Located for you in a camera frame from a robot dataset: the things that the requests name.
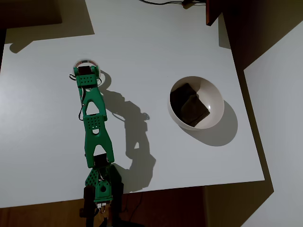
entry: dark object in bowl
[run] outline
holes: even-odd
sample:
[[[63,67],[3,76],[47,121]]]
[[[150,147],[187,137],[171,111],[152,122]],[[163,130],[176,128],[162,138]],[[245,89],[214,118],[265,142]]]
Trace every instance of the dark object in bowl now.
[[[171,92],[170,105],[176,116],[192,127],[210,114],[188,83]]]

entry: white wall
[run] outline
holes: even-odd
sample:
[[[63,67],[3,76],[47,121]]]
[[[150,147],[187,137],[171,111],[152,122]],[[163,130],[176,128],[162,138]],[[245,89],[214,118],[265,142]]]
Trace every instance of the white wall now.
[[[275,192],[244,227],[303,226],[303,22],[244,71]]]

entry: white tabletop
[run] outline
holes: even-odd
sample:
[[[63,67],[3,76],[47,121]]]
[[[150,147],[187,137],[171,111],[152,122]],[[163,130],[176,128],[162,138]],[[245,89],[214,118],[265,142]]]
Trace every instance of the white tabletop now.
[[[217,21],[205,25],[204,7],[138,0],[87,7],[95,35],[34,41],[18,53],[4,47],[0,207],[83,197],[90,169],[79,93],[68,77],[82,58],[111,77],[106,127],[125,192],[264,180],[232,52],[218,45]],[[171,87],[186,76],[211,81],[226,101],[221,122],[192,135],[167,109]]]

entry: white bowl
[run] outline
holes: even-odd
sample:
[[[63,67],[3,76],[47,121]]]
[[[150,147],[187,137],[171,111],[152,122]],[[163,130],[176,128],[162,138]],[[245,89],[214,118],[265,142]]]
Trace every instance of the white bowl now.
[[[189,126],[175,115],[174,111],[171,108],[169,97],[168,109],[171,118],[180,127],[187,130],[197,131],[215,126],[221,120],[224,113],[224,100],[219,90],[215,85],[204,78],[185,77],[178,80],[170,92],[176,90],[178,87],[181,87],[186,83],[188,83],[197,92],[200,101],[208,108],[210,114],[202,121],[200,121],[195,127]]]

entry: cable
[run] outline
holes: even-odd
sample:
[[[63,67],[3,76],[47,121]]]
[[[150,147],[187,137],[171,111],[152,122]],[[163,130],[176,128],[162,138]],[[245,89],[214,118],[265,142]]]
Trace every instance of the cable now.
[[[133,213],[132,213],[131,217],[129,218],[129,222],[132,220],[133,215],[135,214],[135,212],[136,212],[136,210],[138,209],[138,207],[141,205],[142,199],[143,199],[143,192],[141,193],[141,198],[140,198],[139,204],[138,204],[138,205],[136,206],[136,208],[133,210]]]
[[[182,4],[182,1],[168,1],[168,2],[164,2],[164,3],[155,3],[155,2],[145,1],[145,0],[139,0],[139,1],[144,2],[146,4],[157,5],[157,6],[163,6],[163,5],[167,5],[167,4],[179,4],[179,5]],[[205,2],[195,1],[193,3],[195,4],[195,3],[205,3]]]

